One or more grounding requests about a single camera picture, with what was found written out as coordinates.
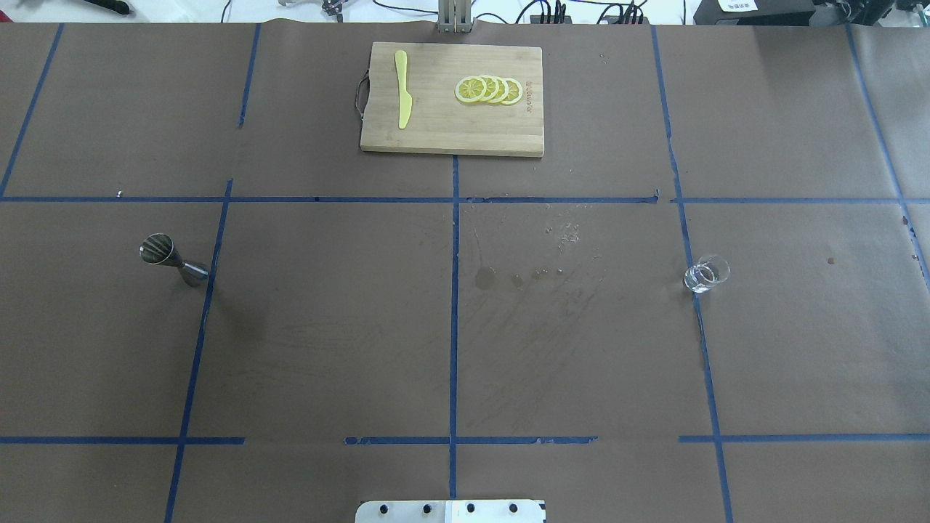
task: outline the black box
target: black box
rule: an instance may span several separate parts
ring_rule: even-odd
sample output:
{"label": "black box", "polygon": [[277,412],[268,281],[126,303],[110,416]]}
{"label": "black box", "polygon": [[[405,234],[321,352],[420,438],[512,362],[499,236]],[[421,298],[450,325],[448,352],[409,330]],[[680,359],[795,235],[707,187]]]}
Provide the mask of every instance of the black box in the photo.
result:
{"label": "black box", "polygon": [[[732,0],[733,4],[741,3]],[[756,0],[757,11],[727,13],[717,0],[701,0],[695,23],[705,25],[809,25],[814,14],[812,0]]]}

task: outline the black handle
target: black handle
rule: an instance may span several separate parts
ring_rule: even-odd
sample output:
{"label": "black handle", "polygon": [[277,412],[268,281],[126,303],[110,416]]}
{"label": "black handle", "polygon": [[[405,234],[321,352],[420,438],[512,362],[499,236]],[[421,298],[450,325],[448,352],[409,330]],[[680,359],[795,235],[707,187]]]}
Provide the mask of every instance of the black handle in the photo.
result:
{"label": "black handle", "polygon": [[84,0],[94,4],[95,6],[106,7],[111,11],[117,12],[121,15],[129,14],[129,4],[126,2],[121,2],[120,0]]}

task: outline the white bracket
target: white bracket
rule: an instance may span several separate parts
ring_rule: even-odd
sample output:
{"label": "white bracket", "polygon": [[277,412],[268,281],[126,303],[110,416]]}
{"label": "white bracket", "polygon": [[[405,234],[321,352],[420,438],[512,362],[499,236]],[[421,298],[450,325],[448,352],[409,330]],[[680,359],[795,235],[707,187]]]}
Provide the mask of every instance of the white bracket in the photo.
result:
{"label": "white bracket", "polygon": [[546,523],[540,500],[365,502],[355,523]]}
{"label": "white bracket", "polygon": [[439,0],[438,10],[440,33],[472,32],[472,0]]}

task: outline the white label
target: white label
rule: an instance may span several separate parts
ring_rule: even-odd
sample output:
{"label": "white label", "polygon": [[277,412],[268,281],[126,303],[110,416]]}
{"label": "white label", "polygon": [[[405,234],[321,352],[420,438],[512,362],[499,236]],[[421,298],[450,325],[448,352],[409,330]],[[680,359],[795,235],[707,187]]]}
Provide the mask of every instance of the white label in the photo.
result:
{"label": "white label", "polygon": [[717,0],[720,9],[724,13],[745,13],[746,11],[758,11],[755,0]]}

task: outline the yellow knife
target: yellow knife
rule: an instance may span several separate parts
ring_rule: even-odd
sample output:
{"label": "yellow knife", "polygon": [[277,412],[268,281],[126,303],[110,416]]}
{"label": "yellow knife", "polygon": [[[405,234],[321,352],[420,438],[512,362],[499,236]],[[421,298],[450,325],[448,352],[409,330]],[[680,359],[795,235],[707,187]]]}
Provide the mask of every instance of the yellow knife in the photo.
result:
{"label": "yellow knife", "polygon": [[400,92],[397,127],[405,128],[410,121],[410,111],[413,110],[413,97],[406,90],[406,51],[398,49],[394,53],[394,65],[397,66],[397,90]]}

